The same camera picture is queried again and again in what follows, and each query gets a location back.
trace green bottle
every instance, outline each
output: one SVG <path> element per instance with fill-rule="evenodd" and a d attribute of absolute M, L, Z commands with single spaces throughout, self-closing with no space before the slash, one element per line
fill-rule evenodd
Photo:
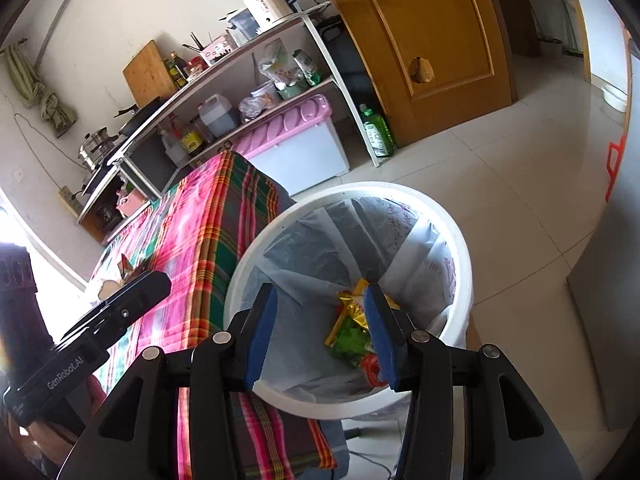
<path fill-rule="evenodd" d="M 373 152 L 380 157 L 393 155 L 395 142 L 384 117 L 373 113 L 367 105 L 360 105 L 360 111 L 364 115 L 362 124 L 373 146 Z"/>

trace metal screw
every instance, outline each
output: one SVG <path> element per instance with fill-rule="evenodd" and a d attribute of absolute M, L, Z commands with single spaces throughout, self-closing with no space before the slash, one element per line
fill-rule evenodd
<path fill-rule="evenodd" d="M 500 357 L 500 349 L 494 345 L 484 345 L 482 347 L 482 353 L 489 359 L 495 359 Z"/>
<path fill-rule="evenodd" d="M 414 330 L 411 332 L 411 339 L 417 343 L 426 343 L 431 338 L 431 334 L 425 330 Z"/>
<path fill-rule="evenodd" d="M 142 357 L 147 361 L 152 361 L 160 355 L 160 349 L 157 346 L 150 346 L 142 351 Z"/>
<path fill-rule="evenodd" d="M 223 345 L 231 341 L 231 334 L 229 332 L 216 332 L 213 335 L 213 342 Z"/>

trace stainless steel pot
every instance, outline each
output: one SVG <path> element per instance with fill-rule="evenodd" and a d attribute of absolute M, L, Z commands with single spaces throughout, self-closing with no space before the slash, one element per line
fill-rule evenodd
<path fill-rule="evenodd" d="M 86 134 L 84 142 L 80 146 L 78 158 L 89 170 L 94 171 L 115 148 L 113 139 L 117 139 L 117 137 L 110 137 L 107 128 Z"/>

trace green curtain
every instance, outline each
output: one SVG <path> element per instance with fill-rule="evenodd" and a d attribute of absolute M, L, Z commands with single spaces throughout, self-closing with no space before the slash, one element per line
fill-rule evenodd
<path fill-rule="evenodd" d="M 11 81 L 27 108 L 40 105 L 40 115 L 52 123 L 56 137 L 60 137 L 78 120 L 76 112 L 62 104 L 55 92 L 48 88 L 22 53 L 19 43 L 7 47 L 4 58 Z"/>

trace cutting board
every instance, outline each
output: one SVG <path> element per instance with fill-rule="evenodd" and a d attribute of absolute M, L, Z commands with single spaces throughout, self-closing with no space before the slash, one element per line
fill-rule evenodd
<path fill-rule="evenodd" d="M 168 99 L 178 91 L 155 40 L 149 41 L 122 73 L 140 108 L 158 96 Z"/>

